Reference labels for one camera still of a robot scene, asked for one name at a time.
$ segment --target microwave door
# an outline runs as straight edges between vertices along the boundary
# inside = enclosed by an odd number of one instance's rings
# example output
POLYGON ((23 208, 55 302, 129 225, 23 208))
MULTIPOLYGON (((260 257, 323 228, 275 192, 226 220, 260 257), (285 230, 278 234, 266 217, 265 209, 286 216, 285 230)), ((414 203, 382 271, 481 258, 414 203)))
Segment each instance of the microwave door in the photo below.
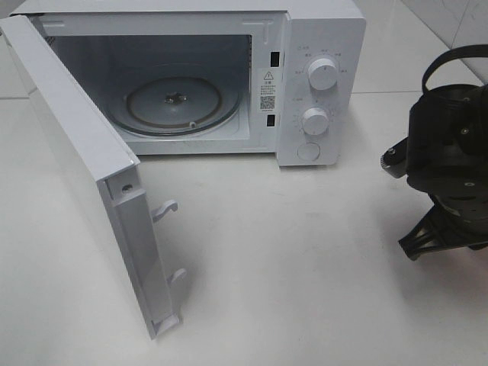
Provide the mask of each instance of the microwave door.
POLYGON ((149 334, 156 337, 179 322, 169 286, 184 271, 167 279, 153 228, 176 203, 149 211, 138 158, 29 18, 3 19, 0 28, 73 197, 110 263, 125 277, 123 284, 130 279, 149 334))

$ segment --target power knob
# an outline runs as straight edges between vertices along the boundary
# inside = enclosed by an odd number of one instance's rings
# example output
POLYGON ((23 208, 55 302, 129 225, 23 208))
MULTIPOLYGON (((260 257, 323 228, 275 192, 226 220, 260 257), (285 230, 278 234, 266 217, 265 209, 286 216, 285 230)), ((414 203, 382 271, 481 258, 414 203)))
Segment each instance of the power knob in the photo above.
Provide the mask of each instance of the power knob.
POLYGON ((329 128, 329 116, 322 108, 307 109, 302 116, 303 131, 307 135, 317 136, 329 128))
POLYGON ((312 88, 326 90, 337 83, 337 65, 333 59, 321 57, 308 66, 308 80, 312 88))

